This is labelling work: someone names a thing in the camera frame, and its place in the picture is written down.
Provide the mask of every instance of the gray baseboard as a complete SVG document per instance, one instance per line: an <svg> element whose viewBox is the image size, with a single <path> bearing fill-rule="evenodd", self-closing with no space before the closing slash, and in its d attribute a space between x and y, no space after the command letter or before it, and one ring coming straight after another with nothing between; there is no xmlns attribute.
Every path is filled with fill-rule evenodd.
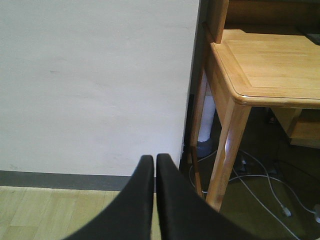
<svg viewBox="0 0 320 240"><path fill-rule="evenodd" d="M121 191L130 176L81 175L0 170L0 186Z"/></svg>

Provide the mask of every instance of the wooden floor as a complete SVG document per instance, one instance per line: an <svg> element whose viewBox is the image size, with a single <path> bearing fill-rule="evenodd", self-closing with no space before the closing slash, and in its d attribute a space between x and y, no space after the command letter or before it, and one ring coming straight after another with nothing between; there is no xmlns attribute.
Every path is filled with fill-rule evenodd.
<svg viewBox="0 0 320 240"><path fill-rule="evenodd" d="M118 193L0 186L0 240L63 239L96 216ZM154 204L151 237L160 240L156 207Z"/></svg>

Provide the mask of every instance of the wooden desk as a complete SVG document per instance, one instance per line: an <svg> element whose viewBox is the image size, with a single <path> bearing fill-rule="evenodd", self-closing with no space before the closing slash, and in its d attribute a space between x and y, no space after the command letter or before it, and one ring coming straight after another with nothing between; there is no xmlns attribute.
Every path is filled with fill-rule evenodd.
<svg viewBox="0 0 320 240"><path fill-rule="evenodd" d="M228 7L220 3L215 6L216 10ZM226 17L226 12L219 13L222 18ZM251 107L320 109L320 46L290 25L224 27L223 22L223 29L221 24L215 26L205 27L207 45L203 70L222 126L206 196L207 203L219 211ZM206 85L201 78L191 148L198 137Z"/></svg>

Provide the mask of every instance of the white wall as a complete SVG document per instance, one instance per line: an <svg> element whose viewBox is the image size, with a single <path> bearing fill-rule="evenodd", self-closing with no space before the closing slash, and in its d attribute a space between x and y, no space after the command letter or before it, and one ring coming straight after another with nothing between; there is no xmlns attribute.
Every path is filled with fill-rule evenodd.
<svg viewBox="0 0 320 240"><path fill-rule="evenodd" d="M0 1L0 170L129 176L183 142L197 0Z"/></svg>

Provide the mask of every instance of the drawer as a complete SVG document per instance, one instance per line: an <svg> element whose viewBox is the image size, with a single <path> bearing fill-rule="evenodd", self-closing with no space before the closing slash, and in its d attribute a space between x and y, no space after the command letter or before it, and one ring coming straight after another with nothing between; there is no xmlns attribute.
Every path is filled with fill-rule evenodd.
<svg viewBox="0 0 320 240"><path fill-rule="evenodd" d="M271 108L290 143L320 148L320 110L297 108Z"/></svg>

